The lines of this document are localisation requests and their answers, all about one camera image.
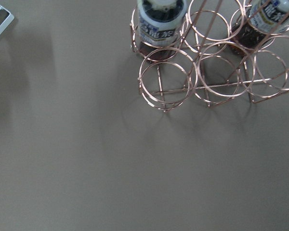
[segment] wire rack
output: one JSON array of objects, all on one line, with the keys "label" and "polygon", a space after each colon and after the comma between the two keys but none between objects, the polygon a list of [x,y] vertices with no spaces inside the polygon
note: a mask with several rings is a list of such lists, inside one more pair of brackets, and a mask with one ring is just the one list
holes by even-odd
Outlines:
[{"label": "wire rack", "polygon": [[[273,33],[283,20],[253,49],[236,40],[243,26],[270,0],[250,17],[251,0],[232,0],[233,9],[229,9],[229,1],[192,0],[179,38],[167,47],[143,42],[155,48],[148,55],[139,49],[138,11],[133,10],[131,47],[144,58],[139,92],[150,106],[168,112],[194,96],[213,107],[243,94],[248,94],[251,103],[259,103],[289,92],[289,61],[284,59],[289,57],[289,36]],[[155,54],[166,51],[171,55],[154,59]]]}]

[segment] gray table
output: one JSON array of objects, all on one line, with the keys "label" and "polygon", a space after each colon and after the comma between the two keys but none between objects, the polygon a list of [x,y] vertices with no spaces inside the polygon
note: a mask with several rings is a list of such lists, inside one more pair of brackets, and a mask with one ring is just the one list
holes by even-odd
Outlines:
[{"label": "gray table", "polygon": [[289,94],[163,114],[135,1],[0,3],[0,231],[289,231]]}]

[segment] bottle cap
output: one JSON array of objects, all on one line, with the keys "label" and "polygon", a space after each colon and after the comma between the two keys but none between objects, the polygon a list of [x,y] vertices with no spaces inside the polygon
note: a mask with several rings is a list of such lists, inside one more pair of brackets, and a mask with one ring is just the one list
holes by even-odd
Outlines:
[{"label": "bottle cap", "polygon": [[165,11],[175,8],[177,6],[176,0],[148,0],[152,4],[153,10]]}]

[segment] bottle in rack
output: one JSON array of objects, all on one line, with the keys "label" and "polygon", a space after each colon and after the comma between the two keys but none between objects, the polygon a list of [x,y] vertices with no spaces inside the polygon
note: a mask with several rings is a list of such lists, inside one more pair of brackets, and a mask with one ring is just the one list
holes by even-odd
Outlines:
[{"label": "bottle in rack", "polygon": [[[264,5],[267,0],[258,0],[252,5],[247,12],[250,20],[243,25],[239,33],[232,41],[243,45],[246,48],[255,48],[270,31],[283,20],[286,13],[289,11],[289,0],[271,0],[258,13],[259,8]],[[232,31],[236,31],[239,25],[233,27]],[[289,27],[289,16],[277,28],[274,33],[283,33]],[[235,47],[232,47],[235,53],[244,55],[243,52]]]},{"label": "bottle in rack", "polygon": [[[139,35],[142,42],[139,51],[148,55],[156,48],[167,47],[179,36],[179,30],[187,10],[186,0],[137,0],[139,13]],[[151,59],[164,60],[170,57],[171,51],[155,53]]]}]

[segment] tabletop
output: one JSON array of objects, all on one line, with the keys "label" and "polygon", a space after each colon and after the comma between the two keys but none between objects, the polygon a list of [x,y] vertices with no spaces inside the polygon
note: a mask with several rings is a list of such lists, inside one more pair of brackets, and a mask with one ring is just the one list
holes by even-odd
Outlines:
[{"label": "tabletop", "polygon": [[0,4],[0,231],[289,231],[289,93],[163,113],[136,1]]}]

